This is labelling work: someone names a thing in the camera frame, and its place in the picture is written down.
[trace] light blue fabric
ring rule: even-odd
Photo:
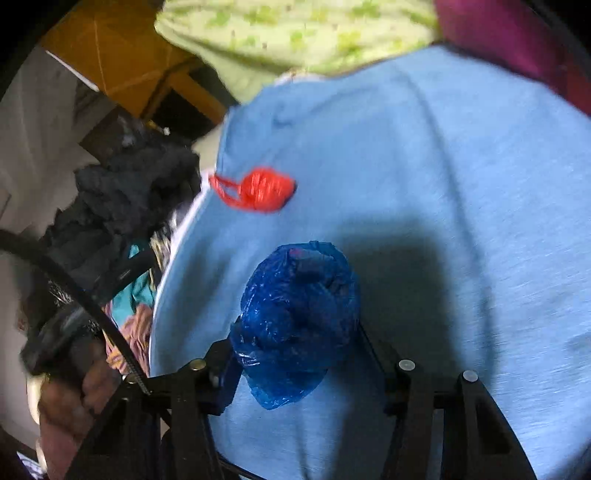
[[[330,241],[360,277],[372,336],[428,370],[480,373],[540,479],[591,439],[591,122],[545,86],[432,47],[233,110],[217,170],[297,181],[270,215],[209,192],[155,313],[151,372],[224,338],[256,265]],[[393,423],[359,348],[301,402],[241,381],[212,429],[268,479],[379,478]]]

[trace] fingers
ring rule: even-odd
[[[93,424],[92,416],[82,404],[80,393],[56,380],[46,382],[41,387],[39,412],[49,423],[70,433],[78,442]]]
[[[50,423],[40,414],[40,444],[47,464],[47,475],[51,480],[63,480],[80,444],[70,433]]]
[[[117,390],[120,381],[121,376],[117,370],[113,370],[104,359],[97,360],[82,383],[85,395],[83,405],[94,414],[99,414]]]

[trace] wooden furniture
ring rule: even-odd
[[[221,123],[226,108],[189,76],[203,63],[160,37],[155,15],[148,0],[82,0],[40,43],[137,118],[174,90]]]

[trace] metal screw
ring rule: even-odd
[[[195,360],[191,360],[189,363],[189,368],[194,372],[198,372],[199,370],[203,370],[207,366],[205,360],[203,358],[196,358]]]
[[[464,380],[470,383],[474,383],[478,380],[478,374],[474,370],[465,370],[462,376],[464,377]]]
[[[412,372],[416,367],[412,360],[400,360],[398,366],[400,367],[400,370],[404,370],[405,372]]]

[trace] blue plastic bag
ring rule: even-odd
[[[359,286],[327,242],[283,245],[257,266],[230,341],[251,392],[267,410],[312,392],[348,353],[359,325]]]

